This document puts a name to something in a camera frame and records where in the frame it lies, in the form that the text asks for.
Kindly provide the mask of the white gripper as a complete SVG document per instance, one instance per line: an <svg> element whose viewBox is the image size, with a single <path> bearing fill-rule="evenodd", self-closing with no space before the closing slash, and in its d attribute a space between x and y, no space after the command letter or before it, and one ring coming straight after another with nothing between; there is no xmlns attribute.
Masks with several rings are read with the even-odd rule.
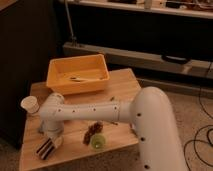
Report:
<svg viewBox="0 0 213 171"><path fill-rule="evenodd" d="M63 137L60 136L64 131L64 124L62 121L45 121L43 124L44 134L53 139L53 147L59 148L63 144Z"/></svg>

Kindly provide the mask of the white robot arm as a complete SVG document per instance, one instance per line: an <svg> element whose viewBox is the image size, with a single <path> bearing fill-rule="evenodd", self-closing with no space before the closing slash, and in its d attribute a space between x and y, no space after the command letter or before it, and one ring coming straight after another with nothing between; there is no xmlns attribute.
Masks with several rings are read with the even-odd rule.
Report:
<svg viewBox="0 0 213 171"><path fill-rule="evenodd" d="M44 132L53 139L65 120L131 123L136 128L143 168L148 171L188 171L175 116L168 96L159 88L142 88L132 101L65 104L52 93L39 109Z"/></svg>

